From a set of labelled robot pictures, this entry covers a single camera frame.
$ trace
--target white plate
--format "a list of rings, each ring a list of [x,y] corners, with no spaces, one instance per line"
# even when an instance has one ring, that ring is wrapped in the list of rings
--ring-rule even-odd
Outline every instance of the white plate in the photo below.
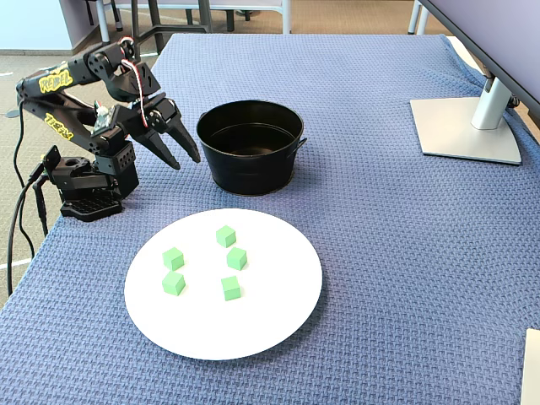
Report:
[[[236,243],[224,248],[216,230],[228,225]],[[168,269],[161,254],[184,253],[177,270],[186,287],[163,291]],[[247,251],[241,270],[227,267],[232,247]],[[236,276],[241,297],[225,301],[221,279]],[[167,226],[133,259],[126,276],[129,316],[152,342],[194,359],[226,360],[257,354],[292,335],[315,308],[322,286],[321,262],[294,226],[266,213],[218,209]]]

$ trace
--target white paper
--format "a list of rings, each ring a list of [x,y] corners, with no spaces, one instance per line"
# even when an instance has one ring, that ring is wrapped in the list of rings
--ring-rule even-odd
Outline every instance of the white paper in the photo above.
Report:
[[[521,405],[540,405],[540,331],[526,330]]]

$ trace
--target green block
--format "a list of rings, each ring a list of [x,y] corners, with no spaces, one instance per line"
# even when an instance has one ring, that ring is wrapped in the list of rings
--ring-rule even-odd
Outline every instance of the green block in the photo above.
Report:
[[[167,273],[161,284],[166,293],[173,295],[180,295],[184,287],[186,287],[184,276],[180,273]]]
[[[247,263],[247,254],[243,249],[233,247],[227,255],[227,265],[241,270]]]
[[[236,242],[236,232],[231,227],[225,225],[216,232],[216,239],[222,247],[229,247]]]
[[[184,265],[184,254],[173,247],[163,254],[163,264],[174,272]]]
[[[240,285],[236,276],[222,278],[221,285],[223,285],[223,292],[225,294],[225,301],[235,300],[240,298]]]

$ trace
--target textured blue cloth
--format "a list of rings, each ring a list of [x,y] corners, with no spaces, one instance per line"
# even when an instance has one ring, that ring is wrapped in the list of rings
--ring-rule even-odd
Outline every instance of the textured blue cloth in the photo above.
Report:
[[[0,314],[0,401],[519,403],[526,329],[540,327],[540,149],[511,113],[519,167],[422,155],[409,101],[482,88],[444,37],[175,35],[154,72],[194,135],[233,100],[298,111],[294,179],[238,197],[169,137],[181,171],[137,147],[125,211],[60,219]],[[124,278],[167,224],[225,207],[302,231],[321,298],[264,353],[182,358],[132,324]]]

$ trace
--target wall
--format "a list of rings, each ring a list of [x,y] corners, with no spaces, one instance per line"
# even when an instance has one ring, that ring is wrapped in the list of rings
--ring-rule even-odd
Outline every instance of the wall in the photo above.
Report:
[[[83,0],[0,3],[0,49],[71,51],[94,28],[89,25]]]

